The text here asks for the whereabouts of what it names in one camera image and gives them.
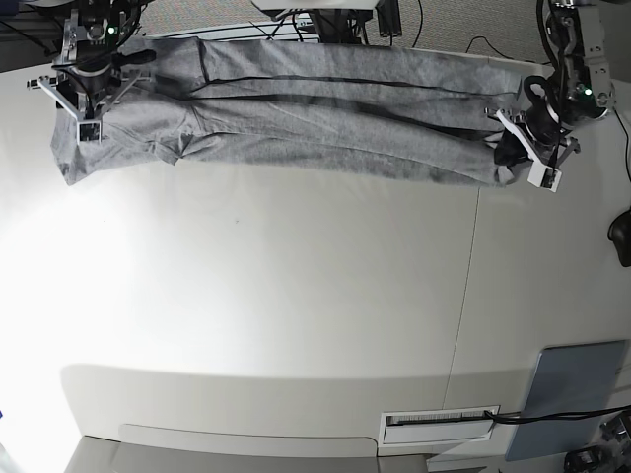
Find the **robot base stand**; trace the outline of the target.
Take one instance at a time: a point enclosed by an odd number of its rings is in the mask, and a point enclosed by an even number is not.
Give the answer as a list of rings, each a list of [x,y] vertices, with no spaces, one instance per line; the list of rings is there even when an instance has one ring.
[[[369,45],[367,23],[377,18],[380,37],[390,43],[402,36],[398,1],[251,1],[252,6],[279,24],[289,19],[302,40],[313,33],[320,43]]]

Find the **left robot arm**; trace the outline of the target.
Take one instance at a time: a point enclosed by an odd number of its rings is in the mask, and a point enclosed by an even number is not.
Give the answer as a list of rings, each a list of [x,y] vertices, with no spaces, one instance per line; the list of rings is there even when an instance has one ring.
[[[581,152],[571,133],[614,108],[614,90],[597,1],[538,1],[535,14],[553,72],[523,80],[527,109],[511,111],[508,119],[544,164],[558,168]]]

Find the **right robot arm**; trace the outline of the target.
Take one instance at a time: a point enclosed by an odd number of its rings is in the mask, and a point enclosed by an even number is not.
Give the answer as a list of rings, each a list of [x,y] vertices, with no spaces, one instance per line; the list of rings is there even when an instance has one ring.
[[[137,82],[148,82],[143,68],[154,61],[152,49],[123,54],[120,49],[137,32],[147,1],[77,1],[65,20],[61,50],[53,60],[53,77],[27,81],[74,119],[77,140],[102,139],[103,118]]]

